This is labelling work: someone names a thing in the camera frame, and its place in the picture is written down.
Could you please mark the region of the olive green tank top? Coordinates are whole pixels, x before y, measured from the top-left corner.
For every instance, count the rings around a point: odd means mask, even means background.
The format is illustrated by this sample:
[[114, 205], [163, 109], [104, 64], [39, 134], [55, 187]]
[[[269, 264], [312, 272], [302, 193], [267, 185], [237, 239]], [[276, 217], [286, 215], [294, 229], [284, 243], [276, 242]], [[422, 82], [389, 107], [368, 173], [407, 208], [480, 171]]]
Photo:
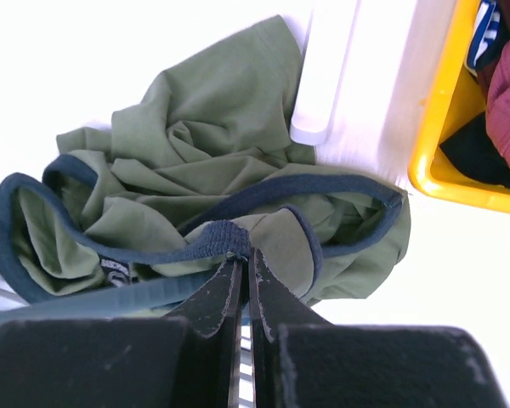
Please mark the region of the olive green tank top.
[[33, 305], [204, 273], [253, 248], [307, 305], [370, 296], [407, 252], [407, 194], [293, 142], [301, 54], [280, 16], [161, 72], [106, 130], [0, 184], [0, 275]]

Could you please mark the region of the dark teal hanger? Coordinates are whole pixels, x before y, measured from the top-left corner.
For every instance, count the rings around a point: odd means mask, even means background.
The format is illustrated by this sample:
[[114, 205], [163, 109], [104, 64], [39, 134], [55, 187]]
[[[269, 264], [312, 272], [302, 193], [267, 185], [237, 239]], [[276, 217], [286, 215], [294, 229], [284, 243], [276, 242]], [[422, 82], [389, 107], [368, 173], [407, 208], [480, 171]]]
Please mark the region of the dark teal hanger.
[[0, 324], [11, 320], [109, 318], [180, 303], [213, 276], [204, 273], [165, 277], [129, 286], [109, 287], [59, 297], [20, 309], [0, 312]]

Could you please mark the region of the striped garment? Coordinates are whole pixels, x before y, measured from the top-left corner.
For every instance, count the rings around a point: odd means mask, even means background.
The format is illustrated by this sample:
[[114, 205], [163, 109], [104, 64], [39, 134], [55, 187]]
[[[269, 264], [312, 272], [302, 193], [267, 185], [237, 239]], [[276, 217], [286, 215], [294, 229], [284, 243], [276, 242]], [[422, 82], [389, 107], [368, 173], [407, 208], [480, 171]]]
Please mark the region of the striped garment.
[[494, 43], [501, 26], [501, 11], [497, 1], [482, 0], [473, 25], [464, 65], [471, 72], [481, 71], [492, 59]]

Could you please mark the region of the black garment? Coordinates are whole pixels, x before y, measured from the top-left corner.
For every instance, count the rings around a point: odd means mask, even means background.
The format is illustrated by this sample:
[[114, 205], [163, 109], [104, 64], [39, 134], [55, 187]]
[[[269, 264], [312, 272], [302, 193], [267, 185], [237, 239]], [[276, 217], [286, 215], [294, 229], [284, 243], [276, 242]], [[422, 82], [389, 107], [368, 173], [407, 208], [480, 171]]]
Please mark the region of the black garment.
[[459, 128], [439, 147], [462, 175], [510, 189], [510, 168], [487, 135], [484, 113]]

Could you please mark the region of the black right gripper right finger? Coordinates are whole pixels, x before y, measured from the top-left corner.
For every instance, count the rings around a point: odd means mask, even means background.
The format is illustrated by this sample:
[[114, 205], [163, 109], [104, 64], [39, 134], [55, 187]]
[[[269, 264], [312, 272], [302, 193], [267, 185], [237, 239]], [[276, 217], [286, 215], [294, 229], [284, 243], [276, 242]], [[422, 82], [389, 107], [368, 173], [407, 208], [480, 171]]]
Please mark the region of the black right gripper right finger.
[[272, 343], [278, 326], [324, 325], [332, 323], [315, 313], [280, 282], [258, 248], [253, 248], [248, 260], [249, 311], [254, 342]]

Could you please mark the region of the silver clothes rack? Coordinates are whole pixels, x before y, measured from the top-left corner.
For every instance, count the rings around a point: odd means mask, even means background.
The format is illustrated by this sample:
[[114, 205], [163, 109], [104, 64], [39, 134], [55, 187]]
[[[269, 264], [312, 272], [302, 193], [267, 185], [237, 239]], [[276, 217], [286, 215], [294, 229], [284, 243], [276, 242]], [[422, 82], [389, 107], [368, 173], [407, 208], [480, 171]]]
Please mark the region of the silver clothes rack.
[[357, 8], [356, 1], [314, 4], [291, 118], [296, 143], [316, 146], [327, 139]]

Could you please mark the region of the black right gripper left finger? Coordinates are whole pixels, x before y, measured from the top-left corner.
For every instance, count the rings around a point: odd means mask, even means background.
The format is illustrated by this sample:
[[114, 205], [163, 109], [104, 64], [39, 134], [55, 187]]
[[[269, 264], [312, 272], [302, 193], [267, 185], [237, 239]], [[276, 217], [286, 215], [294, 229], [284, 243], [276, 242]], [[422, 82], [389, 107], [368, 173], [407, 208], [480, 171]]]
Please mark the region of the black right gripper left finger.
[[214, 337], [236, 316], [242, 305], [242, 261], [227, 259], [215, 274], [178, 307], [165, 315], [166, 319], [183, 319], [202, 337]]

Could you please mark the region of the yellow plastic bin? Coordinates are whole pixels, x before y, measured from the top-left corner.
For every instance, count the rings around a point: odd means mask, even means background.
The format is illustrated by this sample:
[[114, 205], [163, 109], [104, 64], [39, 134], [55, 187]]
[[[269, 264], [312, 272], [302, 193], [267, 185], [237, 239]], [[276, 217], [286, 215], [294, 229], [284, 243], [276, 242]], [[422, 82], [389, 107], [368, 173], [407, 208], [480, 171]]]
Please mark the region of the yellow plastic bin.
[[444, 201], [510, 214], [510, 189], [462, 175], [439, 148], [485, 109], [485, 99], [463, 67], [477, 12], [476, 1], [457, 1], [408, 167], [413, 187]]

